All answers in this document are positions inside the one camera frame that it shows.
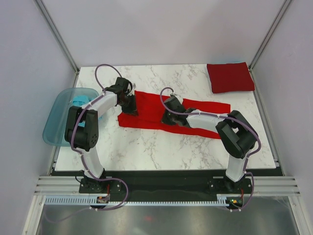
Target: red cloth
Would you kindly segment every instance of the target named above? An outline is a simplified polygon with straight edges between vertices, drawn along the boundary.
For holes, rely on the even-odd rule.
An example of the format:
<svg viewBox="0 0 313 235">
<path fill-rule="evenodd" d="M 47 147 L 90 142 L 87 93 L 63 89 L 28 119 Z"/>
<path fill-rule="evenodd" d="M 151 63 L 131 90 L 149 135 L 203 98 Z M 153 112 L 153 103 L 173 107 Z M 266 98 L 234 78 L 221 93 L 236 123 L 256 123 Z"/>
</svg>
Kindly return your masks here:
<svg viewBox="0 0 313 235">
<path fill-rule="evenodd" d="M 177 134 L 198 135 L 202 137 L 220 139 L 219 134 L 212 131 L 207 131 L 198 128 L 181 127 L 178 125 L 170 126 L 161 123 L 161 119 L 165 112 L 165 108 L 160 102 L 160 96 L 158 94 L 150 94 L 138 91 L 135 91 L 135 95 L 139 115 L 131 116 L 128 114 L 121 113 L 118 116 L 118 124 L 120 126 L 141 129 L 163 130 Z M 163 100 L 166 100 L 168 97 L 169 96 L 164 95 Z M 216 114 L 224 114 L 230 112 L 230 105 L 224 103 L 184 99 L 182 104 L 186 109 L 195 108 L 204 112 L 211 112 Z"/>
<path fill-rule="evenodd" d="M 223 65 L 207 64 L 206 67 L 213 93 L 254 91 L 254 83 L 245 62 Z"/>
</svg>

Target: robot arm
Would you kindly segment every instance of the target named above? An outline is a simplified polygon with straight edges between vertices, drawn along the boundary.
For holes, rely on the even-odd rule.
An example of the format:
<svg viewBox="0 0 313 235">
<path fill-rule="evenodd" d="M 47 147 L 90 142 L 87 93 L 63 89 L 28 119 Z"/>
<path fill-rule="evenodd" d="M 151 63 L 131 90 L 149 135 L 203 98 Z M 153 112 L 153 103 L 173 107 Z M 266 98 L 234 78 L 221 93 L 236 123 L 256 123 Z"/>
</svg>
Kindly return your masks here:
<svg viewBox="0 0 313 235">
<path fill-rule="evenodd" d="M 78 116 L 90 105 L 81 119 L 81 122 L 85 122 L 85 126 L 78 126 L 73 145 L 74 148 L 79 148 L 83 152 L 88 169 L 97 178 L 100 178 L 104 172 L 95 148 L 99 138 L 98 117 L 116 105 L 120 105 L 124 113 L 137 115 L 133 88 L 133 84 L 129 80 L 118 77 L 115 85 L 106 88 L 105 92 L 102 92 L 89 104 L 82 107 L 72 106 L 68 111 L 65 140 L 71 142 Z M 85 175 L 92 178 L 87 170 Z"/>
<path fill-rule="evenodd" d="M 225 149 L 229 153 L 226 177 L 233 185 L 244 178 L 244 170 L 247 161 L 246 156 L 257 141 L 251 132 L 247 131 L 237 122 L 228 119 L 221 121 L 216 117 L 205 115 L 206 112 L 192 108 L 186 110 L 174 95 L 171 95 L 164 104 L 172 111 L 178 113 L 195 113 L 196 115 L 176 115 L 166 110 L 162 118 L 163 123 L 168 125 L 178 124 L 189 128 L 201 128 L 217 132 L 221 137 Z M 238 111 L 234 110 L 230 114 L 224 114 L 223 116 L 237 119 L 254 131 L 248 121 Z"/>
</svg>

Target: white wall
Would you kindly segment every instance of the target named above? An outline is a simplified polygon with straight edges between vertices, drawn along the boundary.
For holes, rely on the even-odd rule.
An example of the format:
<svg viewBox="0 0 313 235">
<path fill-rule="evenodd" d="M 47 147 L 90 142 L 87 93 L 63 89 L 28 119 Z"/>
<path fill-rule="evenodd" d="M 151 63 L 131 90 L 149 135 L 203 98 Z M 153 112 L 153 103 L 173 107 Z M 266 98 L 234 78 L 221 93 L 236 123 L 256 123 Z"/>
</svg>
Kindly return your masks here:
<svg viewBox="0 0 313 235">
<path fill-rule="evenodd" d="M 81 66 L 251 62 L 284 0 L 44 0 Z"/>
<path fill-rule="evenodd" d="M 74 72 L 32 0 L 2 1 L 0 22 L 0 234 L 19 235 L 52 150 L 46 119 Z"/>
<path fill-rule="evenodd" d="M 281 164 L 313 218 L 313 1 L 293 1 L 254 70 Z"/>
</svg>

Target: dark red square cloth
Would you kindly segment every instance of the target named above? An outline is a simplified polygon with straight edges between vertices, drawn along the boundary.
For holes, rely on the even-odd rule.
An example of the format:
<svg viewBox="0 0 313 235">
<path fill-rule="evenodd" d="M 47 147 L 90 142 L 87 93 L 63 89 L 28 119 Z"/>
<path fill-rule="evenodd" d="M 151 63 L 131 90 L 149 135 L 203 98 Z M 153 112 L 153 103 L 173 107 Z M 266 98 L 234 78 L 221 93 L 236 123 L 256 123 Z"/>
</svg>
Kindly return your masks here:
<svg viewBox="0 0 313 235">
<path fill-rule="evenodd" d="M 131 116 L 121 113 L 118 116 L 118 124 L 122 127 L 163 130 L 171 133 L 186 134 L 186 135 L 198 135 L 202 137 L 208 137 L 213 139 L 220 139 L 219 134 L 207 131 L 199 128 L 187 128 L 178 125 L 170 126 L 161 123 L 162 116 L 165 108 L 160 102 L 160 96 L 158 94 L 150 94 L 145 92 L 135 91 L 136 104 L 138 110 L 138 116 Z M 195 101 L 190 99 L 184 99 L 184 107 L 196 108 L 204 112 L 224 114 L 230 112 L 230 105 L 224 103 L 210 102 L 210 101 Z"/>
<path fill-rule="evenodd" d="M 213 93 L 254 91 L 254 83 L 245 62 L 223 65 L 207 64 L 206 67 Z"/>
</svg>

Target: white marble tabletop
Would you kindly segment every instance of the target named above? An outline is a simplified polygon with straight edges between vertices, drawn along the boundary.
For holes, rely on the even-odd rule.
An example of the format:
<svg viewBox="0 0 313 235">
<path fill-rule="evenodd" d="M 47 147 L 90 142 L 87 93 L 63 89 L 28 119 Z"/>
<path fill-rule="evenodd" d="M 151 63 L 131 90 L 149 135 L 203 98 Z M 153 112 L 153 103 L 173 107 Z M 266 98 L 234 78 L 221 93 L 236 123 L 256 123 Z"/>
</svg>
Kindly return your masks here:
<svg viewBox="0 0 313 235">
<path fill-rule="evenodd" d="M 261 151 L 251 156 L 248 168 L 275 168 L 253 92 L 213 94 L 206 65 L 119 66 L 123 77 L 136 83 L 136 90 L 159 94 L 172 87 L 183 98 L 228 103 L 240 111 L 258 133 Z M 77 87 L 101 92 L 94 78 L 95 67 L 81 68 Z M 98 70 L 104 87 L 115 83 L 117 73 L 108 67 Z M 111 108 L 99 121 L 96 145 L 106 170 L 225 169 L 228 153 L 221 140 L 172 134 L 160 130 L 123 128 L 118 125 L 120 107 Z M 70 147 L 61 147 L 56 171 L 83 169 L 79 156 Z"/>
</svg>

